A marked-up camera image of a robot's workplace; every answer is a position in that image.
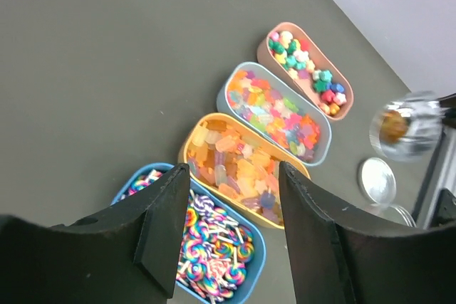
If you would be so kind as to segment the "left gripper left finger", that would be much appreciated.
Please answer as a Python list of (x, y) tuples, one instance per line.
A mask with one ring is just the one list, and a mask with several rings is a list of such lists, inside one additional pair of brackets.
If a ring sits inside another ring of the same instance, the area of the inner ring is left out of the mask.
[(184, 230), (190, 171), (69, 226), (1, 217), (3, 303), (166, 303)]

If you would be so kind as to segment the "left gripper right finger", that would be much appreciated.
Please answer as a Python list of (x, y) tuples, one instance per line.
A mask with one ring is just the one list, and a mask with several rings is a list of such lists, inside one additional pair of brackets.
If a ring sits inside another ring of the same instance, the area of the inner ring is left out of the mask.
[(279, 165), (298, 303), (453, 303), (455, 225), (422, 230), (349, 204)]

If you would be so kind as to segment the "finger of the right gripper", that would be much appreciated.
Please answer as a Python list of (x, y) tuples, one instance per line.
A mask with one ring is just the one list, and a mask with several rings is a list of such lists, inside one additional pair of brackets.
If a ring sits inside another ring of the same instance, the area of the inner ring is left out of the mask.
[(438, 99), (442, 115), (445, 119), (455, 119), (456, 93)]

